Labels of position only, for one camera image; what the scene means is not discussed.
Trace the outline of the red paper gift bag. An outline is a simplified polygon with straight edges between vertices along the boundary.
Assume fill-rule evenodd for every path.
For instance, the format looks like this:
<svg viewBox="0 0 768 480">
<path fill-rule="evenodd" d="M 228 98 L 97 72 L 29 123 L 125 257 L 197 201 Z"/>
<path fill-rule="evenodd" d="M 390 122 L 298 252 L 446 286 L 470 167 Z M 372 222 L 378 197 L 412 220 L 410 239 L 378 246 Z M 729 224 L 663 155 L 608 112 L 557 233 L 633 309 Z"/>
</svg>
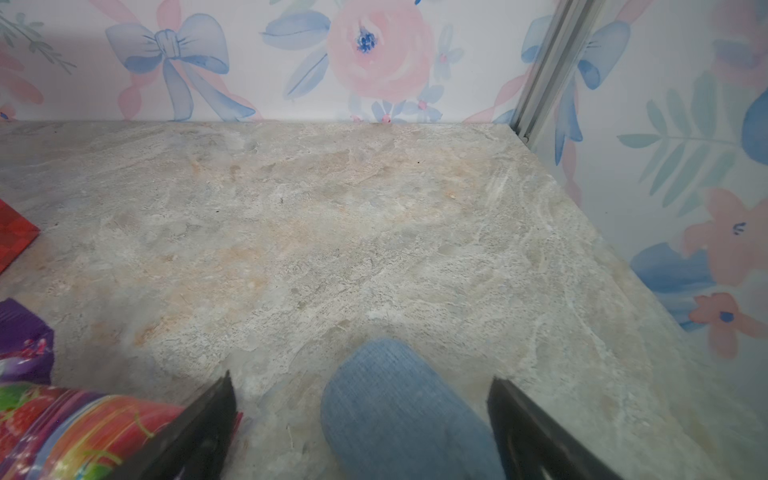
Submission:
<svg viewBox="0 0 768 480">
<path fill-rule="evenodd" d="M 40 229 L 3 200 L 0 205 L 0 272 L 4 272 L 38 237 Z"/>
</svg>

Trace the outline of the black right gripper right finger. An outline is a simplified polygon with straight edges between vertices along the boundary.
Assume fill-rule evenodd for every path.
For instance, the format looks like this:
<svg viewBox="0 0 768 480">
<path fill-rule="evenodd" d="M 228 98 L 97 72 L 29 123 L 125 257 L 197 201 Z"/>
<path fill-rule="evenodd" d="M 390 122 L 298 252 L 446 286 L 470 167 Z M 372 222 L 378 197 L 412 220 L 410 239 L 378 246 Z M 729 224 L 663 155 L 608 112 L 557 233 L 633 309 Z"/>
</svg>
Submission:
<svg viewBox="0 0 768 480">
<path fill-rule="evenodd" d="M 493 379 L 487 410 L 507 478 L 621 479 L 511 381 Z"/>
</svg>

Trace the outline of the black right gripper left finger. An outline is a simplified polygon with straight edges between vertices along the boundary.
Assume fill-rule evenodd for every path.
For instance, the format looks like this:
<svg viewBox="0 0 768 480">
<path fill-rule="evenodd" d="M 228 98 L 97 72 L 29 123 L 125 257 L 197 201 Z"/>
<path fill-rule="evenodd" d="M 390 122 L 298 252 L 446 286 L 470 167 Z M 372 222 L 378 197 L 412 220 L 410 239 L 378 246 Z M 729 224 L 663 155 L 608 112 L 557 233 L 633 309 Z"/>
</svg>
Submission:
<svg viewBox="0 0 768 480">
<path fill-rule="evenodd" d="M 225 374 L 108 477 L 219 479 L 238 421 L 231 375 Z"/>
</svg>

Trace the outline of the Fox's mint blossom candy bag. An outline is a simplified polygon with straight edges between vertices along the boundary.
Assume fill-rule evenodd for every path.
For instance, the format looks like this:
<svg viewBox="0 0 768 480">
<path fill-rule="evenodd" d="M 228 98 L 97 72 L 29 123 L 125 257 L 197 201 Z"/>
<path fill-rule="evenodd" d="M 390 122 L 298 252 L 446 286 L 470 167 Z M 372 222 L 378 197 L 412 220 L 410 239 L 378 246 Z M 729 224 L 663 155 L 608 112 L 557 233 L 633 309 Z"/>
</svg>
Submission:
<svg viewBox="0 0 768 480">
<path fill-rule="evenodd" d="M 1 476 L 110 479 L 116 467 L 186 408 L 29 382 L 5 383 Z"/>
</svg>

